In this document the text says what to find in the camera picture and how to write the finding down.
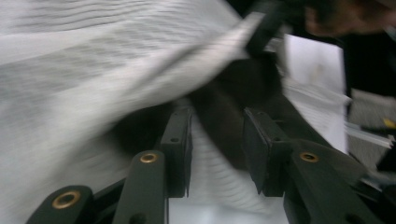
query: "white mesh fabric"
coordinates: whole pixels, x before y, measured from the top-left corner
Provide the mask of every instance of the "white mesh fabric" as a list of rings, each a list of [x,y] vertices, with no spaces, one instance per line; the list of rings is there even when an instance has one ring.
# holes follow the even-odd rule
[[[10,224],[65,185],[99,190],[123,177],[130,158],[93,139],[205,84],[262,18],[240,21],[221,0],[16,0],[0,9],[0,222]]]

